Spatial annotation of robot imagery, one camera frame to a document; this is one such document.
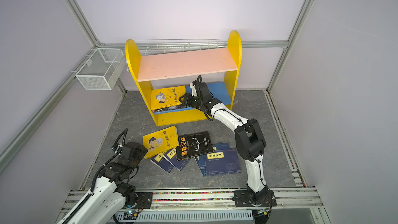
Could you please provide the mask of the black wolf eye book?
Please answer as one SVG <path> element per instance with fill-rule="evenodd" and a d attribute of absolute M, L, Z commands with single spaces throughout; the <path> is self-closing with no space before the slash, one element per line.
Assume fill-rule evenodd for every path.
<path fill-rule="evenodd" d="M 175 106 L 161 108 L 158 110 L 152 110 L 152 113 L 154 115 L 157 115 L 157 114 L 162 114 L 162 113 L 179 112 L 179 111 L 184 111 L 186 108 L 187 108 L 187 106 L 184 106 L 184 105 L 175 105 Z"/>

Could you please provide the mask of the yellow cartoon boy book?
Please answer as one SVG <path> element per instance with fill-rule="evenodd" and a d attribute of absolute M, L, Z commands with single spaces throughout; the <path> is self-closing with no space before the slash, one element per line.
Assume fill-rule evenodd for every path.
<path fill-rule="evenodd" d="M 178 146 L 176 126 L 153 132 L 143 136 L 143 145 L 148 149 L 145 159 L 150 159 Z"/>

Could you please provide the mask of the black yellow title book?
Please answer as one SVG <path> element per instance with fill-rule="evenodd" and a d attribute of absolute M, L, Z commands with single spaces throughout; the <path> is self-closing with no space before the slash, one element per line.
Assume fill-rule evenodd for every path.
<path fill-rule="evenodd" d="M 187 160 L 213 151 L 208 131 L 178 136 L 177 160 Z"/>

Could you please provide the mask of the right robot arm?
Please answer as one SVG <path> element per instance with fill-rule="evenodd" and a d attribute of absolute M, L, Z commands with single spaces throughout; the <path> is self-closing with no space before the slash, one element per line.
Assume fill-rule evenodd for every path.
<path fill-rule="evenodd" d="M 236 200 L 253 206 L 265 204 L 269 208 L 274 207 L 274 192 L 267 186 L 263 172 L 266 141 L 258 121 L 246 119 L 228 109 L 209 91 L 201 76 L 190 84 L 190 88 L 192 92 L 185 93 L 179 101 L 201 111 L 209 121 L 220 121 L 234 133 L 237 153 L 244 159 L 248 174 L 247 194 L 236 197 Z"/>

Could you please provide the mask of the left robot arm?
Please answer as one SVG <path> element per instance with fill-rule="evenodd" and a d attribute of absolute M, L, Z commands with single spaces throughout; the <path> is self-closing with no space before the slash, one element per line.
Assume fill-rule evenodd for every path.
<path fill-rule="evenodd" d="M 95 173 L 89 190 L 59 221 L 60 224 L 106 224 L 113 220 L 123 223 L 137 220 L 145 209 L 150 209 L 152 192 L 137 192 L 129 181 L 139 171 L 139 163 L 148 149 L 138 143 L 117 145 L 115 154 Z"/>

